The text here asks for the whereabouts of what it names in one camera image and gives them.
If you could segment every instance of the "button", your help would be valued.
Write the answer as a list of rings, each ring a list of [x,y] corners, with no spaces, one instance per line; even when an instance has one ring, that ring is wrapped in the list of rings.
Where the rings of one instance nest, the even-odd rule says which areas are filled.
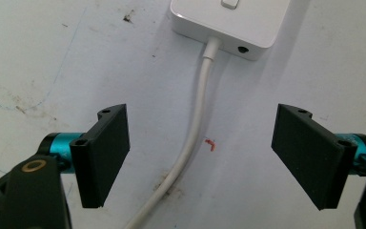
[[[231,10],[235,10],[239,0],[221,0],[221,5]]]

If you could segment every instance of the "cable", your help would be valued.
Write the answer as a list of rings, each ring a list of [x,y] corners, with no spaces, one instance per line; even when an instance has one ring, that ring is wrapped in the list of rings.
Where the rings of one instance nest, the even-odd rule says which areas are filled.
[[[203,53],[203,64],[201,66],[198,79],[197,95],[193,111],[193,121],[189,129],[189,135],[182,151],[180,152],[179,158],[174,163],[174,166],[171,168],[171,171],[165,180],[160,184],[160,186],[156,189],[144,206],[142,206],[138,213],[130,220],[125,229],[136,229],[139,227],[156,203],[162,199],[165,193],[171,188],[174,181],[180,175],[187,161],[189,160],[200,132],[201,119],[204,113],[204,97],[206,92],[207,78],[210,74],[211,65],[213,64],[215,55],[220,46],[221,41],[218,38],[209,38],[206,50]]]

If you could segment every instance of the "red mark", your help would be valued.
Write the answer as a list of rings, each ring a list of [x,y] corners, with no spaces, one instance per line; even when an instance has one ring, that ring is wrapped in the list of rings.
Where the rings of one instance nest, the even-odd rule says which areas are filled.
[[[213,140],[206,139],[204,142],[211,145],[211,152],[215,150],[215,142]]]

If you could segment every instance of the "white table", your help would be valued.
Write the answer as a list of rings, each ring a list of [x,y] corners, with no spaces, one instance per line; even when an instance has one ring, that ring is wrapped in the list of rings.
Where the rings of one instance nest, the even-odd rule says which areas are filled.
[[[169,4],[0,0],[0,176],[45,135],[128,105],[132,147],[105,206],[82,209],[63,176],[74,228],[123,228],[182,147],[204,45],[171,30]],[[220,52],[207,90],[202,139],[143,228],[354,228],[365,178],[319,212],[270,144],[278,103],[366,134],[366,1],[293,0],[275,45],[255,62]]]

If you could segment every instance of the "white power adapter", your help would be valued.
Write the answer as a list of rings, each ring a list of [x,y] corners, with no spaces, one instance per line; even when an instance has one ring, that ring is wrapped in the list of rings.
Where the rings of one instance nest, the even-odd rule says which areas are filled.
[[[172,0],[173,30],[256,60],[275,42],[290,0]]]

